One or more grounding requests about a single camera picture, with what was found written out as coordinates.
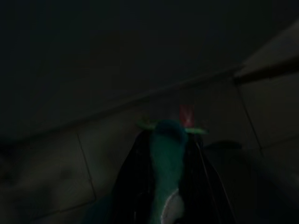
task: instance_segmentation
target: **white patch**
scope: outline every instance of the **white patch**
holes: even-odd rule
[[[184,214],[184,202],[176,189],[166,200],[161,215],[161,224],[173,224]]]

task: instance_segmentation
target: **teal stuffed toy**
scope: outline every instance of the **teal stuffed toy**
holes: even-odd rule
[[[187,141],[188,135],[185,129],[172,120],[159,122],[152,134],[150,156],[156,186],[149,224],[173,223],[174,219],[183,216],[183,205],[179,205],[181,208],[173,211],[176,214],[172,214],[168,204],[178,195]]]

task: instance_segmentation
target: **white wall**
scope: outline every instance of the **white wall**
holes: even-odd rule
[[[240,64],[299,15],[295,0],[0,4],[0,138],[12,141]]]
[[[288,29],[275,36],[245,62],[245,68],[238,72],[242,76],[248,72],[271,66],[299,55],[299,20]]]

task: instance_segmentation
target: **black fabric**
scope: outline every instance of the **black fabric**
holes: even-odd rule
[[[151,133],[143,131],[136,138],[121,168],[113,190],[112,224],[146,224],[150,217],[155,193],[149,147]],[[199,136],[189,135],[184,155],[185,168],[179,184],[185,214],[176,223],[233,224],[234,215],[223,185],[205,156],[200,156],[199,148],[202,148]]]

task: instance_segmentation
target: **dark wall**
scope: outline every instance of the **dark wall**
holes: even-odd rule
[[[296,0],[0,3],[0,136],[22,139],[112,99],[240,64]]]

